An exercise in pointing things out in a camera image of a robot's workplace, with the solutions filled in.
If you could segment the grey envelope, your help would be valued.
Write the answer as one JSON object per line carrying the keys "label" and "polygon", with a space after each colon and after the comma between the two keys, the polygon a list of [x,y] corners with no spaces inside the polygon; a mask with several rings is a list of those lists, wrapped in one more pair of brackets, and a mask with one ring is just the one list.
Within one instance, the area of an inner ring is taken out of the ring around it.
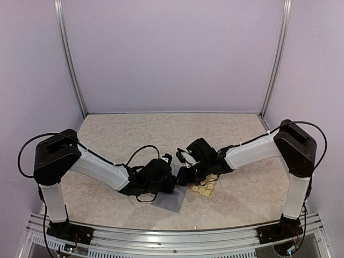
{"label": "grey envelope", "polygon": [[[171,174],[177,175],[181,165],[171,164]],[[179,213],[187,192],[187,187],[177,185],[174,188],[173,193],[161,193],[159,192],[157,198],[151,203],[151,205],[159,207],[164,210]]]}

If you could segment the brown sticker sheet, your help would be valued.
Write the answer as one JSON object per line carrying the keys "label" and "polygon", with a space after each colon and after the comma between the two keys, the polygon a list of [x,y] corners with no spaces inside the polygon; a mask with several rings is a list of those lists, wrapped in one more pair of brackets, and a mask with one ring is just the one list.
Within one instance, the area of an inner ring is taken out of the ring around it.
{"label": "brown sticker sheet", "polygon": [[211,174],[207,176],[206,179],[201,181],[200,183],[196,183],[189,186],[188,189],[193,193],[209,197],[209,196],[212,196],[218,179],[219,179],[219,175]]}

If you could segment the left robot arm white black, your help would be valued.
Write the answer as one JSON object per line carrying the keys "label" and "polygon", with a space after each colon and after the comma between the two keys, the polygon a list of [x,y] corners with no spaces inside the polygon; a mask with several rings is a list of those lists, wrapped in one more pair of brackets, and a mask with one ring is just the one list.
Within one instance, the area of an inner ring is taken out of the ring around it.
{"label": "left robot arm white black", "polygon": [[55,232],[70,239],[75,234],[75,226],[68,222],[61,186],[67,172],[91,177],[126,196],[172,194],[176,177],[172,174],[171,161],[171,155],[165,154],[145,166],[115,164],[86,148],[79,142],[76,131],[67,129],[48,134],[46,140],[37,144],[33,176]]}

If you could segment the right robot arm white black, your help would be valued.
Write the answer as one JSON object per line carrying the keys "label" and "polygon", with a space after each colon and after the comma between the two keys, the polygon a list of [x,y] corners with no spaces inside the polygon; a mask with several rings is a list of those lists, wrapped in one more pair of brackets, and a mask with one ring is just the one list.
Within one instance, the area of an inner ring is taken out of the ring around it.
{"label": "right robot arm white black", "polygon": [[299,227],[299,217],[316,168],[316,140],[298,124],[287,119],[272,131],[219,150],[199,138],[185,150],[177,150],[176,156],[182,167],[176,182],[179,185],[192,185],[204,181],[209,175],[229,174],[269,160],[283,161],[290,174],[289,188],[275,234],[285,239]]}

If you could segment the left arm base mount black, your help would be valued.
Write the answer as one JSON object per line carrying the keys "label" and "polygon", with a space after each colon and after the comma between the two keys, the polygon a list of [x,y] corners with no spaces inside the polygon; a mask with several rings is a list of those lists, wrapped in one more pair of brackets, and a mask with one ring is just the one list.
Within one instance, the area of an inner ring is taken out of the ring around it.
{"label": "left arm base mount black", "polygon": [[50,237],[66,240],[75,244],[90,245],[94,229],[89,226],[73,224],[68,217],[49,222],[46,234]]}

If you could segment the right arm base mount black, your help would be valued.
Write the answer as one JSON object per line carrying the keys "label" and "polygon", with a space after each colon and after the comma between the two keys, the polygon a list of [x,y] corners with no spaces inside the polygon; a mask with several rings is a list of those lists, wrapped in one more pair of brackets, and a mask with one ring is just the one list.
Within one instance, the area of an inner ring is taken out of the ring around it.
{"label": "right arm base mount black", "polygon": [[283,214],[278,223],[257,228],[260,244],[276,242],[288,238],[300,236],[304,233],[300,219],[289,219]]}

